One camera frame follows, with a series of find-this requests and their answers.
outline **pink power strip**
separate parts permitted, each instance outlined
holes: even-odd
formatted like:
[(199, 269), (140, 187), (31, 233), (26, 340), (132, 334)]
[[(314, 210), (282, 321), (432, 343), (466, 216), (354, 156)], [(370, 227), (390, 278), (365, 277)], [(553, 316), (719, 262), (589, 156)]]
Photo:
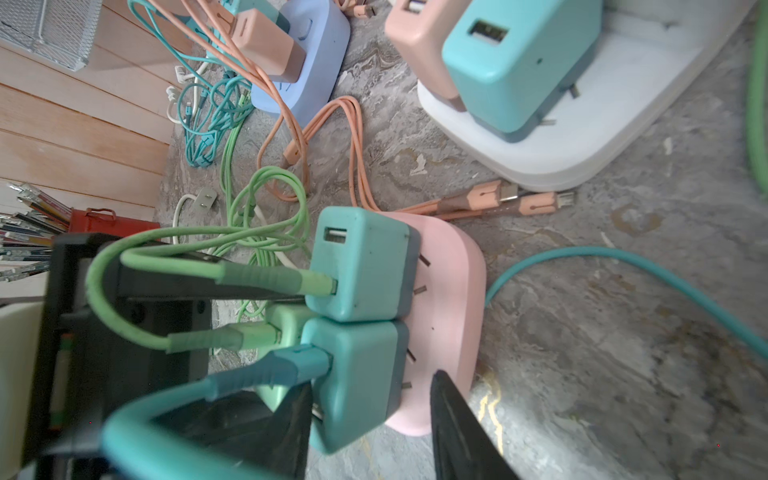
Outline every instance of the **pink power strip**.
[(483, 303), (485, 259), (477, 243), (460, 229), (434, 217), (383, 214), (417, 229), (421, 258), (411, 313), (403, 319), (410, 331), (400, 407), (386, 425), (403, 435), (432, 431), (429, 387), (445, 370), (467, 398), (475, 374)]

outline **white power strip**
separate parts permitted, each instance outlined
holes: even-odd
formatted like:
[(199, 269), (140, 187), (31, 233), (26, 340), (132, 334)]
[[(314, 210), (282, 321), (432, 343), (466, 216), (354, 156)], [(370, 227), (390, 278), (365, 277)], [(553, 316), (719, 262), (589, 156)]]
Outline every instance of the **white power strip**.
[(469, 113), (438, 101), (420, 82), (419, 100), (453, 141), (497, 174), (538, 192), (576, 187), (669, 108), (754, 5), (754, 0), (668, 0), (687, 8), (678, 22), (662, 24), (636, 16), (637, 2), (645, 0), (620, 0), (614, 2), (619, 12), (606, 11), (597, 57), (577, 82), (581, 95), (566, 94), (548, 114), (548, 125), (522, 142), (503, 141)]

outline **wire mesh basket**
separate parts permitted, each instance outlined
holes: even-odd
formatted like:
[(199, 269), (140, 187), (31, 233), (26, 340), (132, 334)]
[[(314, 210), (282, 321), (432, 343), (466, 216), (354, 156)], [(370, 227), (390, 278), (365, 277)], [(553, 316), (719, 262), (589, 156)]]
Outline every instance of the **wire mesh basket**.
[(101, 0), (0, 0), (0, 38), (62, 67), (88, 64)]

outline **usb port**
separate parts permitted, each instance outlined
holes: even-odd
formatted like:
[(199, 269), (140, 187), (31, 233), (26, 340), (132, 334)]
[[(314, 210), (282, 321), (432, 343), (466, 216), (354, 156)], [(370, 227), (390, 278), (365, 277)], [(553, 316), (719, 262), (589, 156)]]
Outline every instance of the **usb port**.
[(346, 242), (346, 230), (341, 228), (326, 228), (326, 242), (344, 243)]
[(406, 2), (406, 10), (413, 13), (421, 13), (426, 6), (427, 0), (411, 0)]
[(508, 31), (507, 28), (497, 27), (482, 20), (478, 20), (472, 26), (469, 34), (475, 38), (486, 41), (491, 45), (498, 45), (502, 43), (502, 40), (507, 36)]

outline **gray marble surface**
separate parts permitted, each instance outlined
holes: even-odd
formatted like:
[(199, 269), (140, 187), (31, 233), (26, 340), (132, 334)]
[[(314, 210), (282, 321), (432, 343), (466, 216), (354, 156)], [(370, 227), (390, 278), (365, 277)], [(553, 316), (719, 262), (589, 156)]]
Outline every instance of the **gray marble surface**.
[[(396, 209), (495, 175), (472, 160), (419, 107), (416, 79), (383, 34), (389, 4), (353, 38), (334, 96), (365, 115), (365, 158), (379, 206)], [(489, 282), (534, 253), (611, 245), (644, 255), (710, 295), (768, 336), (768, 205), (746, 165), (743, 115), (753, 25), (642, 137), (581, 185), (576, 207), (546, 217), (457, 223), (485, 254)], [(253, 173), (272, 121), (245, 124), (236, 185)], [(181, 194), (218, 189), (218, 165), (190, 169), (180, 132), (157, 209), (170, 224)], [(671, 142), (671, 151), (664, 146)], [(278, 164), (283, 130), (269, 149)], [(313, 221), (348, 205), (349, 133), (337, 113), (310, 143)], [(413, 175), (417, 159), (426, 174)], [(275, 220), (294, 208), (267, 194)], [(220, 205), (185, 211), (186, 225), (222, 222)], [(218, 305), (218, 322), (233, 305)], [(220, 353), (214, 369), (248, 362)], [(633, 267), (606, 259), (556, 260), (526, 270), (486, 310), (469, 405), (484, 410), (492, 439), (527, 480), (768, 478), (768, 369), (686, 297)], [(311, 452), (308, 478), (434, 478), (429, 437), (386, 427), (331, 457)]]

